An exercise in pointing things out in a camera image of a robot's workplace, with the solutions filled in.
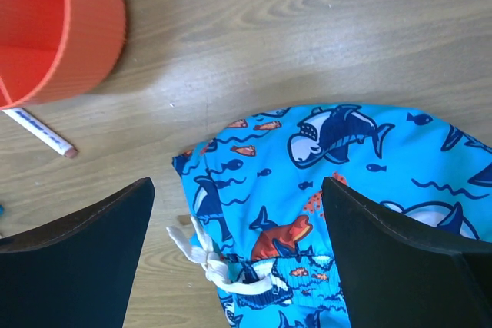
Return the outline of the orange round organizer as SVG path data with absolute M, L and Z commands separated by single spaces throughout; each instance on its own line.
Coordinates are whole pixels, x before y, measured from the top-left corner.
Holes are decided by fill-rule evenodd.
M 1 0 L 1 107 L 95 88 L 115 66 L 125 32 L 124 0 Z

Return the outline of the brown cap white marker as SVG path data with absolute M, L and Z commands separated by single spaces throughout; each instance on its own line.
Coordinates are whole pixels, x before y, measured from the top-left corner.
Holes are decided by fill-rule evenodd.
M 25 109 L 10 108 L 4 109 L 2 112 L 20 124 L 25 130 L 36 136 L 37 139 L 48 145 L 57 154 L 70 159 L 78 156 L 78 150 L 72 144 Z

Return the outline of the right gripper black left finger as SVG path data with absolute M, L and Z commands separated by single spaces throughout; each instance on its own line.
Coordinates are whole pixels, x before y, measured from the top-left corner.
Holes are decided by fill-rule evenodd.
M 1 239 L 3 327 L 121 327 L 155 198 L 142 178 Z

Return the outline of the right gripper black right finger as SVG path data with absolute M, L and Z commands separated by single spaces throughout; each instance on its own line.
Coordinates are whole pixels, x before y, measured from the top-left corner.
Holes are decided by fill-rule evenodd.
M 325 221 L 352 327 L 489 327 L 491 245 L 376 204 L 334 178 Z

